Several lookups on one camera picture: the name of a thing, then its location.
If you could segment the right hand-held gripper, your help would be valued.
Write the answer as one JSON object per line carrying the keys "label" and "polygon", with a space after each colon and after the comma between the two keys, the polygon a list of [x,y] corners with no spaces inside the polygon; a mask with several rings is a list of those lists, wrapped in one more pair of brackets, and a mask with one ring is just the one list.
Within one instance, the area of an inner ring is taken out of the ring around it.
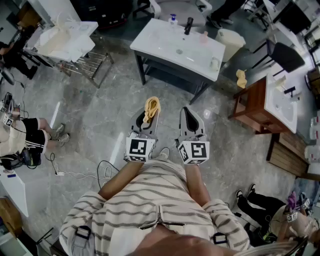
{"label": "right hand-held gripper", "polygon": [[199,165],[210,155],[210,142],[205,135],[202,118],[189,107],[183,107],[179,119],[180,135],[175,139],[177,150],[185,165]]}

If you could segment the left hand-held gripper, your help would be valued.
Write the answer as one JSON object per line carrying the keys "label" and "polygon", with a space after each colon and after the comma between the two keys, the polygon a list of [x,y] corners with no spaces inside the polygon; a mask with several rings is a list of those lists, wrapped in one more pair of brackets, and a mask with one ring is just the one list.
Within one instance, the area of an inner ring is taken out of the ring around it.
{"label": "left hand-held gripper", "polygon": [[147,163],[156,147],[159,110],[144,122],[145,109],[139,109],[130,119],[129,136],[126,138],[126,157],[130,162]]}

